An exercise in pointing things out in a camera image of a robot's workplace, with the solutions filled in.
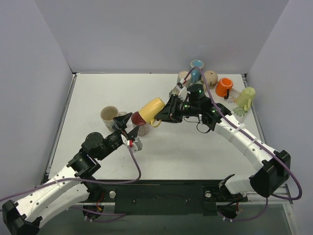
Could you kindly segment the pink patterned mug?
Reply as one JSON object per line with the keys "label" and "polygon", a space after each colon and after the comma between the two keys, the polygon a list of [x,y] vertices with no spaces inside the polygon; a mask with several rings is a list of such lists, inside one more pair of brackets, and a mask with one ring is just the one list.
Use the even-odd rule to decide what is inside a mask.
{"label": "pink patterned mug", "polygon": [[140,116],[139,112],[134,112],[131,117],[133,128],[139,126],[138,135],[144,136],[149,133],[149,124]]}

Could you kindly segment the beige speckled mug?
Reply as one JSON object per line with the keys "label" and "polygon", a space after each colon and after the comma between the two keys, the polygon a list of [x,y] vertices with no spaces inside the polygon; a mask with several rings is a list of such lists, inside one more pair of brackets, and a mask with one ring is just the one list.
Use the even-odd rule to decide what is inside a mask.
{"label": "beige speckled mug", "polygon": [[126,112],[120,112],[115,106],[107,106],[100,112],[100,117],[109,131],[113,131],[113,119],[125,115]]}

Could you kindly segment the yellow mug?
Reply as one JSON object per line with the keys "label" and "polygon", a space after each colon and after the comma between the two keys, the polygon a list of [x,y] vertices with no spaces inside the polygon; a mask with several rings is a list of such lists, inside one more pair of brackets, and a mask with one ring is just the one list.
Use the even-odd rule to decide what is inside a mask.
{"label": "yellow mug", "polygon": [[156,128],[161,124],[160,119],[156,119],[155,116],[165,107],[165,103],[159,98],[155,98],[143,106],[138,112],[142,119]]}

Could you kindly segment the orange mug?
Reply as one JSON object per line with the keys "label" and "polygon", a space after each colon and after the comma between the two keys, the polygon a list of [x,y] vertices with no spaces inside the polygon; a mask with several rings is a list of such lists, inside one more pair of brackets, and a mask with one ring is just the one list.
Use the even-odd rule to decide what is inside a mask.
{"label": "orange mug", "polygon": [[215,89],[215,93],[219,97],[228,99],[232,87],[233,87],[233,81],[230,78],[223,77],[219,80]]}

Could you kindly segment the tall floral beige mug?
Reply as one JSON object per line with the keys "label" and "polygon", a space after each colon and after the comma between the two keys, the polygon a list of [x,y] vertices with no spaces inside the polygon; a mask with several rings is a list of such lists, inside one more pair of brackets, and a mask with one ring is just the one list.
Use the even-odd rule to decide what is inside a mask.
{"label": "tall floral beige mug", "polygon": [[182,87],[188,88],[191,85],[191,75],[189,74],[187,76],[187,74],[188,74],[187,71],[181,71],[178,74],[176,85],[169,92],[169,96],[171,96],[172,94],[177,94],[178,95],[180,93]]}

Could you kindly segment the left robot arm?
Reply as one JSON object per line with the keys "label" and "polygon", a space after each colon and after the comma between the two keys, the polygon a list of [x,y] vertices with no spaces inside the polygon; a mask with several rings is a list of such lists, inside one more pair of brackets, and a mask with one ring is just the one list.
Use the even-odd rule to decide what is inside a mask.
{"label": "left robot arm", "polygon": [[105,159],[121,146],[130,153],[140,151],[142,143],[138,138],[139,128],[126,131],[132,113],[113,119],[113,132],[103,137],[98,132],[87,135],[79,152],[53,178],[34,189],[25,192],[25,197],[13,201],[3,198],[2,218],[12,235],[36,235],[51,218],[69,207],[89,200],[99,199],[101,185],[93,174]]}

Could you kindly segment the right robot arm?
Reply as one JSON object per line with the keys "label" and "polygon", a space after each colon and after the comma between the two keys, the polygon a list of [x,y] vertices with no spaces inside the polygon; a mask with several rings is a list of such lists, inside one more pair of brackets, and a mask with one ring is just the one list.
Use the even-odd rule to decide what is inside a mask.
{"label": "right robot arm", "polygon": [[220,181],[218,193],[223,200],[249,191],[268,198],[289,178],[290,155],[285,150],[276,151],[252,135],[225,106],[207,97],[202,85],[190,86],[185,100],[176,94],[171,95],[164,108],[155,115],[156,120],[168,123],[180,123],[184,117],[197,117],[199,123],[223,136],[256,171],[251,176],[232,174]]}

